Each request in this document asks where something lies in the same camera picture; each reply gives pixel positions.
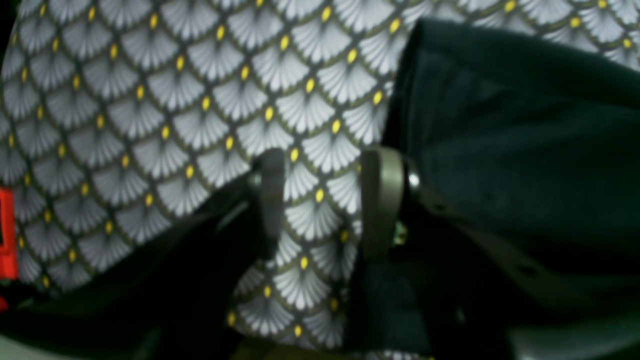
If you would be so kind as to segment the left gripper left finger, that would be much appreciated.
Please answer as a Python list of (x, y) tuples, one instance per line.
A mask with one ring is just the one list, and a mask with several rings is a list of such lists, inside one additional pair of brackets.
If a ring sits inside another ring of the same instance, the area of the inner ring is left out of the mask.
[(256, 157), (247, 178), (250, 203), (256, 212), (262, 237), (258, 256), (268, 261), (275, 256), (281, 237), (286, 182), (286, 154), (281, 148), (270, 148)]

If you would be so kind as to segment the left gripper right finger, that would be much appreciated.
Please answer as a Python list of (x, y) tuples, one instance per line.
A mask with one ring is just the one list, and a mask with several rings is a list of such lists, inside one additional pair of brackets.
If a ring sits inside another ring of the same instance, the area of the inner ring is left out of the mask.
[(368, 148), (359, 159), (362, 254), (366, 261), (381, 261), (393, 247), (405, 189), (405, 167), (402, 155), (393, 148)]

